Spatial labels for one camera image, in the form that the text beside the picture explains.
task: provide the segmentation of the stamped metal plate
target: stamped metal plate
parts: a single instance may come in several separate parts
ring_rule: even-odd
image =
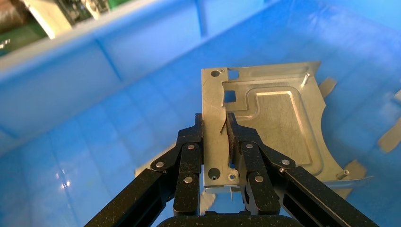
[[[329,153],[321,132],[325,103],[314,79],[319,65],[304,62],[202,71],[207,192],[238,186],[237,172],[229,167],[223,127],[226,111],[233,112],[240,125],[255,128],[264,144],[289,156],[318,179],[337,179],[342,168]],[[238,73],[237,79],[228,79],[232,72]],[[235,99],[225,103],[228,91],[235,93]]]

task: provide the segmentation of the blue plastic bin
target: blue plastic bin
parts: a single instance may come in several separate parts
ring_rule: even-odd
[[[6,55],[0,226],[85,225],[193,124],[202,68],[297,61],[322,61],[318,83],[338,82],[322,119],[332,156],[374,176],[347,200],[380,226],[399,226],[401,145],[385,153],[377,142],[401,117],[401,8],[374,4],[139,0]],[[238,212],[237,197],[224,207],[230,195],[220,195],[211,210]],[[169,203],[155,225],[172,215]]]

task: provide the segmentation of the metal rivet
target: metal rivet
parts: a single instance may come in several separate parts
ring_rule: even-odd
[[[157,168],[161,168],[161,167],[163,167],[164,166],[164,162],[158,162],[158,163],[156,163],[156,167]]]
[[[192,182],[192,177],[188,176],[184,179],[185,183],[191,183]]]
[[[283,160],[281,161],[281,163],[283,163],[283,164],[285,164],[285,165],[289,165],[289,161],[288,161],[287,159],[283,159]]]
[[[309,74],[309,73],[307,73],[307,74],[305,75],[304,80],[302,81],[301,86],[305,85],[305,84],[308,82],[308,79],[309,79],[309,76],[310,76],[310,75],[311,75],[311,74]]]
[[[255,181],[256,182],[262,182],[263,181],[263,177],[262,176],[256,176],[255,177]]]
[[[337,177],[337,179],[342,180],[348,175],[349,175],[349,171],[347,169],[344,169],[341,173],[338,173],[336,175],[336,177]]]

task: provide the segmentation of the screw hole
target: screw hole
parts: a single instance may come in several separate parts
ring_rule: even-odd
[[[217,71],[217,70],[214,70],[214,71],[212,71],[210,74],[211,74],[211,76],[213,76],[213,77],[218,77],[218,76],[220,75],[220,72]]]
[[[220,170],[217,168],[211,168],[208,171],[208,176],[212,180],[217,180],[220,177]]]

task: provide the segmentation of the round hole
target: round hole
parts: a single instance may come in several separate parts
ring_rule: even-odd
[[[212,180],[217,180],[220,177],[220,170],[217,168],[211,168],[208,172],[208,176]]]
[[[229,179],[230,181],[235,180],[235,175],[234,175],[234,174],[228,175],[228,179]]]
[[[210,73],[213,77],[218,77],[220,75],[220,72],[217,70],[214,70]]]

